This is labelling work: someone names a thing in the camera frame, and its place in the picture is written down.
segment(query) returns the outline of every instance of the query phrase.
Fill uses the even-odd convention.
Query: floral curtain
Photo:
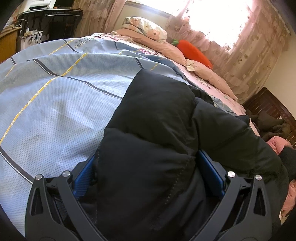
[[[75,37],[111,32],[126,0],[74,0],[73,9],[83,10]]]
[[[269,0],[182,0],[165,30],[168,42],[199,48],[239,103],[265,84],[290,32]]]

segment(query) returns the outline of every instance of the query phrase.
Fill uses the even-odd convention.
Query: dark wooden bed frame
[[[270,116],[277,119],[284,119],[290,125],[291,131],[286,138],[296,148],[296,120],[288,109],[265,87],[256,95],[247,100],[243,107],[253,114],[265,110]]]

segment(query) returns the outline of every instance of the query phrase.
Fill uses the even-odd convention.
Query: beige wall
[[[265,87],[283,103],[296,119],[296,34],[293,31],[291,31],[289,48],[280,55]]]
[[[152,8],[142,4],[127,1],[115,23],[114,31],[120,29],[122,22],[126,17],[135,16],[146,18],[162,28],[165,28],[169,17],[169,15],[164,12],[158,11],[156,9],[153,10]]]

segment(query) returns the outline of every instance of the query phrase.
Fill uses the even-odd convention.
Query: window sill
[[[169,18],[171,16],[171,14],[169,14],[167,12],[164,12],[164,11],[155,9],[153,7],[144,5],[142,3],[137,2],[137,0],[134,0],[134,1],[133,0],[127,0],[125,5],[140,8],[140,9],[146,10],[148,12],[153,12],[153,13],[158,14],[160,16],[163,16],[165,18]]]

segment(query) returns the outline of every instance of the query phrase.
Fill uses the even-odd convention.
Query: desk
[[[13,28],[0,33],[0,63],[15,54],[18,28]]]

